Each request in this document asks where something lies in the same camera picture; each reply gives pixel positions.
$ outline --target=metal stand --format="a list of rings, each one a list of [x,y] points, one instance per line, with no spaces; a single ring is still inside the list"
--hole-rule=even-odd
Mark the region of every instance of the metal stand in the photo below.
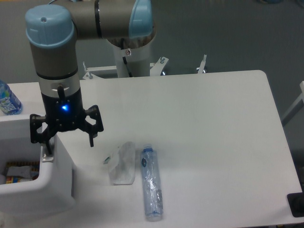
[[[150,76],[166,75],[163,69],[167,65],[168,61],[168,58],[161,57],[156,63],[150,63]],[[85,66],[85,75],[83,76],[83,79],[111,78],[110,75],[115,74],[117,74],[116,66],[101,66],[88,68]]]
[[[282,126],[284,127],[304,106],[304,82],[300,84],[302,93],[292,103],[292,105],[284,113],[281,120]],[[291,193],[287,195],[288,203],[290,206],[291,213],[294,217],[304,217],[304,193]]]

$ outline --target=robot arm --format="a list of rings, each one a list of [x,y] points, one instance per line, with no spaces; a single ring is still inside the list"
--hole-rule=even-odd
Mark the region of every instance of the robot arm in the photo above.
[[[45,116],[30,116],[32,143],[45,143],[57,132],[80,129],[90,145],[104,130],[97,105],[83,109],[75,44],[77,39],[136,38],[152,32],[149,0],[55,1],[30,9],[26,34],[34,59]],[[90,116],[95,125],[86,121]],[[38,133],[43,123],[47,128]]]

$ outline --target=white tabletop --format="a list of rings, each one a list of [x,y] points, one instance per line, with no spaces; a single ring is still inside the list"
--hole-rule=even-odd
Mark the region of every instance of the white tabletop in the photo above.
[[[11,84],[24,113],[43,113],[37,83]],[[301,187],[266,75],[261,71],[81,81],[104,132],[89,147],[59,133],[77,166],[75,208],[27,228],[237,228],[303,222],[287,194]],[[103,160],[132,140],[158,151],[164,217],[145,220],[138,166],[131,186],[111,186]]]

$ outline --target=white bin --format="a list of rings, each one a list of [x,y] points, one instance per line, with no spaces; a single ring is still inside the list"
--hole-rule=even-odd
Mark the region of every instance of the white bin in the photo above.
[[[48,214],[72,208],[75,165],[55,136],[54,160],[42,162],[42,147],[32,144],[29,115],[0,117],[0,173],[6,162],[40,161],[36,180],[0,185],[0,211],[13,215]]]

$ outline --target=water bottle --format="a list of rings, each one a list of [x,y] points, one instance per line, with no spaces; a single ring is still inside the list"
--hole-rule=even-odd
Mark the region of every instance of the water bottle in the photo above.
[[[22,103],[11,91],[8,84],[0,80],[0,109],[5,115],[17,115],[22,112]]]
[[[144,211],[148,220],[160,220],[163,214],[162,188],[157,153],[150,144],[141,153]]]

